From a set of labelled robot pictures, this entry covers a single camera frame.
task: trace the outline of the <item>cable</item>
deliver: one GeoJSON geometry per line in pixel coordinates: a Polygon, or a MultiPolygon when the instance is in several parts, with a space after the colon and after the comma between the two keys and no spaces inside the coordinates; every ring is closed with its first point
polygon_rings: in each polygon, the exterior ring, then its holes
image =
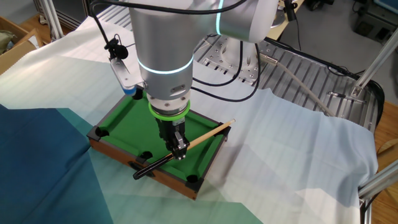
{"type": "Polygon", "coordinates": [[[198,91],[198,92],[200,92],[200,93],[206,94],[206,95],[208,95],[208,96],[211,96],[211,97],[213,97],[213,98],[216,98],[216,99],[219,99],[219,100],[223,100],[223,101],[227,101],[227,102],[238,103],[238,102],[242,102],[242,101],[245,101],[245,100],[250,99],[250,98],[256,93],[257,89],[259,88],[260,76],[261,76],[261,58],[260,58],[260,50],[259,50],[259,46],[258,46],[257,44],[255,44],[255,45],[256,45],[256,50],[257,50],[257,61],[258,61],[258,64],[259,64],[259,70],[258,70],[258,76],[257,76],[257,79],[256,79],[256,86],[254,87],[253,92],[250,93],[249,96],[247,96],[247,97],[245,97],[245,98],[242,98],[242,99],[238,99],[238,100],[232,100],[232,99],[227,99],[227,98],[223,98],[223,97],[220,97],[220,96],[213,95],[213,94],[211,94],[211,93],[208,93],[208,92],[206,92],[206,91],[203,91],[203,90],[201,90],[201,89],[199,89],[199,88],[196,88],[196,87],[193,87],[193,86],[191,87],[191,89],[192,89],[192,90],[196,90],[196,91],[198,91]]]}
{"type": "Polygon", "coordinates": [[[241,69],[242,69],[242,63],[243,63],[243,41],[241,41],[241,52],[239,54],[239,67],[238,67],[238,71],[236,72],[236,74],[232,77],[232,79],[228,82],[224,82],[224,83],[219,83],[219,84],[213,84],[213,83],[207,83],[204,81],[201,81],[195,77],[193,77],[193,81],[196,81],[198,83],[204,84],[204,85],[208,85],[208,86],[213,86],[213,87],[219,87],[219,86],[225,86],[230,84],[231,82],[235,81],[235,79],[239,76],[239,74],[241,73],[241,69]]]}
{"type": "Polygon", "coordinates": [[[376,199],[376,197],[380,194],[381,192],[373,195],[373,197],[370,199],[370,201],[368,202],[368,204],[366,205],[365,209],[363,212],[366,212],[368,210],[368,208],[371,206],[372,202],[374,201],[374,199],[376,199]]]}
{"type": "Polygon", "coordinates": [[[300,43],[300,29],[299,29],[299,21],[296,18],[296,23],[297,23],[297,39],[298,39],[298,47],[300,47],[301,51],[301,43],[300,43]]]}
{"type": "Polygon", "coordinates": [[[119,43],[120,43],[120,45],[122,45],[122,40],[120,39],[119,34],[115,34],[115,35],[113,36],[113,38],[115,38],[115,39],[116,39],[116,37],[118,37],[119,43]]]}
{"type": "Polygon", "coordinates": [[[97,23],[97,26],[99,30],[102,33],[102,36],[104,37],[104,40],[106,44],[109,44],[109,40],[106,37],[105,31],[101,26],[100,21],[98,20],[96,13],[95,13],[95,6],[100,5],[100,4],[106,4],[106,5],[115,5],[115,6],[123,6],[123,7],[130,7],[130,8],[136,8],[136,9],[148,9],[152,11],[159,11],[159,12],[170,12],[170,13],[176,13],[176,14],[185,14],[185,15],[208,15],[208,14],[217,14],[221,12],[226,12],[229,10],[232,10],[243,3],[245,3],[247,0],[240,0],[235,4],[232,4],[230,6],[221,8],[221,9],[211,9],[211,10],[188,10],[188,9],[174,9],[174,8],[169,8],[169,7],[160,7],[160,6],[150,6],[150,5],[145,5],[145,4],[136,4],[136,3],[130,3],[130,2],[119,2],[119,1],[107,1],[107,0],[97,0],[93,1],[90,4],[90,10],[91,14],[94,17],[95,22],[97,23]]]}
{"type": "Polygon", "coordinates": [[[304,84],[302,83],[285,65],[281,64],[280,62],[276,63],[277,66],[279,66],[281,69],[283,69],[285,71],[285,73],[287,73],[288,75],[290,75],[290,77],[292,77],[300,86],[301,88],[303,88],[308,95],[310,96],[310,98],[312,98],[313,101],[317,102],[318,105],[329,115],[332,117],[335,117],[336,115],[329,110],[329,108],[323,104],[322,101],[319,100],[319,98],[304,84]]]}
{"type": "Polygon", "coordinates": [[[354,4],[353,4],[353,12],[358,13],[359,10],[355,10],[355,9],[354,9],[355,5],[356,5],[356,1],[354,1],[354,4]]]}
{"type": "MultiPolygon", "coordinates": [[[[273,39],[268,38],[268,37],[266,37],[264,40],[266,42],[272,44],[272,45],[275,45],[276,47],[280,47],[280,48],[282,48],[284,50],[287,50],[289,52],[295,53],[295,54],[297,54],[299,56],[302,56],[302,57],[308,58],[310,60],[313,60],[315,62],[321,63],[321,64],[323,64],[323,65],[325,65],[327,67],[330,67],[330,68],[336,70],[337,72],[339,72],[341,74],[344,74],[345,76],[350,77],[350,78],[352,78],[354,80],[358,80],[360,78],[359,75],[355,75],[355,74],[351,73],[350,71],[343,69],[342,67],[339,67],[337,65],[333,65],[330,62],[326,62],[326,61],[324,61],[322,59],[319,59],[319,58],[314,57],[312,55],[306,54],[306,53],[301,52],[299,50],[295,50],[293,47],[291,47],[291,46],[289,46],[289,45],[287,45],[285,43],[273,40],[273,39]]],[[[376,120],[376,125],[378,125],[379,122],[380,122],[382,113],[383,113],[383,109],[384,109],[384,101],[385,101],[384,91],[381,88],[381,86],[377,82],[375,82],[373,80],[370,80],[369,83],[366,85],[366,87],[368,87],[368,90],[371,93],[373,93],[375,98],[377,99],[377,120],[376,120]]]]}

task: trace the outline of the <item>green light ring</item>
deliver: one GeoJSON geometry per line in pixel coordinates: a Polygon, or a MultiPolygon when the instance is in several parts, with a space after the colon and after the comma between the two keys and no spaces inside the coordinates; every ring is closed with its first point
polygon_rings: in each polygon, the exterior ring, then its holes
{"type": "Polygon", "coordinates": [[[150,103],[148,103],[148,107],[149,107],[149,111],[150,113],[157,119],[162,120],[162,121],[176,121],[179,120],[181,118],[183,118],[185,115],[187,115],[187,113],[189,112],[189,109],[191,107],[191,101],[188,101],[188,105],[185,108],[184,112],[180,113],[179,115],[176,116],[162,116],[158,113],[156,113],[153,109],[152,106],[150,105],[150,103]]]}

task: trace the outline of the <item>metal bar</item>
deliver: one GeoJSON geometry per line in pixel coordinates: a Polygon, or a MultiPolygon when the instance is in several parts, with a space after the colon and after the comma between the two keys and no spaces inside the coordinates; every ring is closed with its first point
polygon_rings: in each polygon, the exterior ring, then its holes
{"type": "Polygon", "coordinates": [[[367,200],[398,181],[398,160],[359,186],[359,199],[367,200]]]}
{"type": "Polygon", "coordinates": [[[45,18],[49,22],[51,40],[61,39],[63,37],[63,32],[52,0],[40,0],[40,3],[43,7],[45,18]]]}
{"type": "Polygon", "coordinates": [[[372,79],[372,77],[379,70],[381,65],[387,60],[387,58],[395,51],[398,46],[398,29],[393,33],[384,47],[381,49],[379,55],[373,61],[371,66],[366,69],[361,78],[355,83],[353,91],[351,92],[351,96],[357,97],[363,88],[368,84],[368,82],[372,79]]]}

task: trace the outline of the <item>white cloth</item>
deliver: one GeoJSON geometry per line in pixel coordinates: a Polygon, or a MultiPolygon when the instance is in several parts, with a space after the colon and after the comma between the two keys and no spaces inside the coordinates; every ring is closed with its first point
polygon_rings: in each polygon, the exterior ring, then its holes
{"type": "MultiPolygon", "coordinates": [[[[134,42],[128,30],[103,26],[109,37],[118,33],[124,44],[134,42]]],[[[103,45],[88,18],[77,31],[27,54],[1,75],[0,103],[10,109],[70,108],[97,124],[123,96],[103,45]]],[[[125,61],[131,73],[139,72],[134,49],[129,49],[125,61]]],[[[194,76],[213,83],[230,78],[197,63],[194,76]]],[[[222,88],[194,86],[227,98],[242,98],[252,91],[240,82],[222,88]]],[[[133,181],[130,168],[91,152],[115,223],[129,220],[131,208],[137,206],[169,217],[166,221],[140,211],[142,220],[150,220],[146,223],[179,223],[182,213],[192,215],[198,209],[208,216],[190,223],[213,223],[222,202],[242,203],[263,223],[359,223],[358,185],[377,170],[368,130],[299,107],[270,90],[258,90],[242,103],[192,91],[191,102],[192,110],[214,120],[236,119],[196,202],[152,179],[133,181]]]]}

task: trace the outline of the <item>black cue handle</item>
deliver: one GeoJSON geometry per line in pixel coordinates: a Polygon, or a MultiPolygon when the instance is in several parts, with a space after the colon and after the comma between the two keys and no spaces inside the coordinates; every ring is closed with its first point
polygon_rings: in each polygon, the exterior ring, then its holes
{"type": "Polygon", "coordinates": [[[173,159],[173,155],[169,154],[161,159],[159,159],[158,161],[154,162],[153,164],[142,168],[141,170],[137,171],[135,174],[132,175],[132,177],[134,178],[134,180],[138,180],[141,177],[145,176],[148,172],[152,172],[153,170],[156,170],[157,168],[159,168],[160,166],[164,165],[165,163],[167,163],[168,161],[171,161],[173,159]]]}

